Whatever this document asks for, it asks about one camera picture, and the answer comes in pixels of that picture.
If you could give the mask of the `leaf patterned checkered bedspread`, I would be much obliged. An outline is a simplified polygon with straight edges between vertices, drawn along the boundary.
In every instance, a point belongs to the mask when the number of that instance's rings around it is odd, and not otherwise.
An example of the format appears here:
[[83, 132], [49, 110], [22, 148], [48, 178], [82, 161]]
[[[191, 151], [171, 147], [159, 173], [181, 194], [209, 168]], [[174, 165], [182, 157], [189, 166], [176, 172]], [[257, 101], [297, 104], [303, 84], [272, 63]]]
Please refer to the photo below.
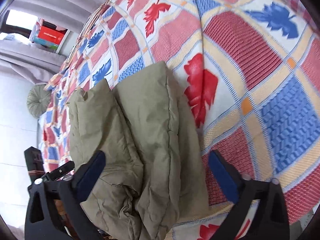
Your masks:
[[44, 168], [70, 161], [67, 101], [164, 61], [188, 99], [208, 166], [277, 178], [289, 223], [319, 204], [319, 32], [299, 0], [107, 0], [46, 85]]

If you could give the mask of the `red box on sill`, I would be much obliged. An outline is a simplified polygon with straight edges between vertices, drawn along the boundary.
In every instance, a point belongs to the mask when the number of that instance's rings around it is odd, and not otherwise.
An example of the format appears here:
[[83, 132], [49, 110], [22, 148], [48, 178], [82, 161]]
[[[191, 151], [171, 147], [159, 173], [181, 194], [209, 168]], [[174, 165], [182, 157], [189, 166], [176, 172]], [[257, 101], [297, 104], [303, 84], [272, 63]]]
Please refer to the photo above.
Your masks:
[[42, 26], [37, 36], [40, 39], [59, 45], [65, 33], [66, 33], [66, 30], [58, 31], [56, 29], [50, 29], [45, 26]]

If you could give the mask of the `grey curtain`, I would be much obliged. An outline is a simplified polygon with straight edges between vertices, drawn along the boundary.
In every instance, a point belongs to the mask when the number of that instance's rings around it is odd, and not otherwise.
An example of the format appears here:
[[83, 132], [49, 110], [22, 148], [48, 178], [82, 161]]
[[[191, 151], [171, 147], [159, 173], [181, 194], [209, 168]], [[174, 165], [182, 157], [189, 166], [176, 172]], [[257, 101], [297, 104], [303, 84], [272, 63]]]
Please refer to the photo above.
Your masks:
[[65, 33], [80, 33], [106, 1], [1, 0], [1, 75], [49, 81], [66, 59], [56, 53]]

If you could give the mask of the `round green cushion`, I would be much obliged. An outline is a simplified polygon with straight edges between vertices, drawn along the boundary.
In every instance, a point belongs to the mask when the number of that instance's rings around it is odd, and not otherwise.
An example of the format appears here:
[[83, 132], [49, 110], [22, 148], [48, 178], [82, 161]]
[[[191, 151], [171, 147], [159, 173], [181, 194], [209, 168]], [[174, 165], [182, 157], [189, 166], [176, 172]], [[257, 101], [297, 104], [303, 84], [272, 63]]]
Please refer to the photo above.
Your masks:
[[51, 101], [51, 92], [45, 90], [46, 85], [35, 85], [27, 96], [27, 109], [38, 119], [46, 110]]

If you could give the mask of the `olive green puffer jacket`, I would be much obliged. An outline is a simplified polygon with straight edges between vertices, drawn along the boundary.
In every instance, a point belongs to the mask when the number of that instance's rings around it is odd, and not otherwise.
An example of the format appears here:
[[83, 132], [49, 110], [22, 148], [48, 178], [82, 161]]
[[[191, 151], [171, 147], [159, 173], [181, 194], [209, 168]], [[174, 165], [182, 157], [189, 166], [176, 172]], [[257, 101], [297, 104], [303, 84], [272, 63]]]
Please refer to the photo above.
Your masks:
[[187, 98], [164, 62], [114, 88], [106, 80], [68, 100], [76, 168], [103, 151], [105, 167], [82, 208], [116, 239], [164, 239], [208, 210], [199, 139]]

